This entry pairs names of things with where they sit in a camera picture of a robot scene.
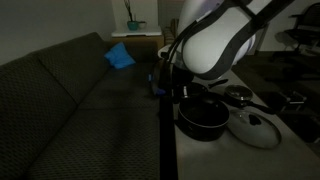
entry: pot handle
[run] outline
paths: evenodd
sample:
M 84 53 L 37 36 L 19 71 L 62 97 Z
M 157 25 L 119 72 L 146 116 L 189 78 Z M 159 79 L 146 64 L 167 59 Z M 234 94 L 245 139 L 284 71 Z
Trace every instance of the pot handle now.
M 271 109 L 269 107 L 266 107 L 266 106 L 262 106 L 260 104 L 256 104 L 256 103 L 254 103 L 252 101 L 248 101 L 247 105 L 251 106 L 251 107 L 255 107 L 255 108 L 257 108 L 257 109 L 259 109 L 259 110 L 261 110 L 261 111 L 263 111 L 263 112 L 265 112 L 267 114 L 276 114 L 275 110 L 273 110 L 273 109 Z

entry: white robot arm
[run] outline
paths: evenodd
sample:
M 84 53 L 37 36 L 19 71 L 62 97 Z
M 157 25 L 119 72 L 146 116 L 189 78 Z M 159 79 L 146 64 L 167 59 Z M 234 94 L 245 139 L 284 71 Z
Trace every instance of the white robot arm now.
M 168 55 L 180 69 L 217 79 L 252 48 L 256 31 L 293 1 L 185 0 Z

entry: blue cloth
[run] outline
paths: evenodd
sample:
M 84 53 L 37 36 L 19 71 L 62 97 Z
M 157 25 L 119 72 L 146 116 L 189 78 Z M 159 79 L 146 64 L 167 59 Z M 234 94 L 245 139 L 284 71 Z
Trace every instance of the blue cloth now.
M 132 57 L 128 54 L 124 44 L 118 43 L 113 46 L 110 51 L 108 51 L 105 55 L 111 64 L 111 66 L 115 67 L 116 69 L 121 69 L 127 67 L 131 64 L 136 63 Z

